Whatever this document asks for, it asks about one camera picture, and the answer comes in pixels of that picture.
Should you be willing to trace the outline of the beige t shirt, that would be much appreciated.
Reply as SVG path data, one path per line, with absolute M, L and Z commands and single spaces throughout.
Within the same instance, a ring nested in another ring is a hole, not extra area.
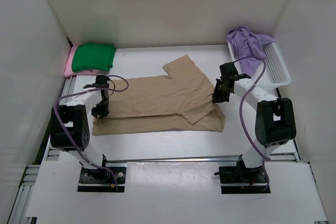
M 131 78 L 109 99 L 109 114 L 92 135 L 162 131 L 222 132 L 225 116 L 212 102 L 214 85 L 188 55 L 163 66 L 165 75 Z

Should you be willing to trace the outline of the green t shirt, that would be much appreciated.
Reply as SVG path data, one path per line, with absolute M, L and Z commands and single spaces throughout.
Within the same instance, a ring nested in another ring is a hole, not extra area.
M 71 68 L 73 72 L 86 70 L 109 71 L 113 67 L 116 47 L 113 44 L 86 43 L 75 50 Z

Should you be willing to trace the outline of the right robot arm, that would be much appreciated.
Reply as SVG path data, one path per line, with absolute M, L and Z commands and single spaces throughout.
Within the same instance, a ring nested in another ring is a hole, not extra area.
M 251 147 L 240 156 L 236 164 L 236 177 L 247 182 L 255 171 L 279 146 L 296 136 L 296 123 L 292 101 L 278 98 L 253 84 L 249 79 L 217 79 L 212 95 L 213 103 L 228 102 L 230 95 L 241 97 L 239 118 Z M 249 135 L 243 117 L 243 105 L 247 102 L 256 111 L 255 138 Z

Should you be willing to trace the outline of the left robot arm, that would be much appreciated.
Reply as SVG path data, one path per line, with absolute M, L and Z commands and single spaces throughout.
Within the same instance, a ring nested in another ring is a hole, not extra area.
M 97 105 L 108 103 L 108 88 L 86 88 L 79 93 L 57 98 L 51 111 L 50 143 L 71 154 L 98 182 L 105 182 L 110 169 L 106 157 L 90 143 L 87 114 Z

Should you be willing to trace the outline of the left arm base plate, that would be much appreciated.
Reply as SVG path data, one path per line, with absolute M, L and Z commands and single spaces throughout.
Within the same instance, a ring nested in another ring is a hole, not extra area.
M 113 176 L 108 171 L 82 167 L 77 191 L 86 193 L 123 193 L 127 168 L 122 166 L 109 168 L 116 176 L 117 182 L 114 181 Z

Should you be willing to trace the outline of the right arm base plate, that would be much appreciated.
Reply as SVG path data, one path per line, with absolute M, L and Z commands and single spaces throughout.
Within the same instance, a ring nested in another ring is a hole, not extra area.
M 270 194 L 268 179 L 263 167 L 243 168 L 220 166 L 214 173 L 220 179 L 221 193 L 228 195 Z

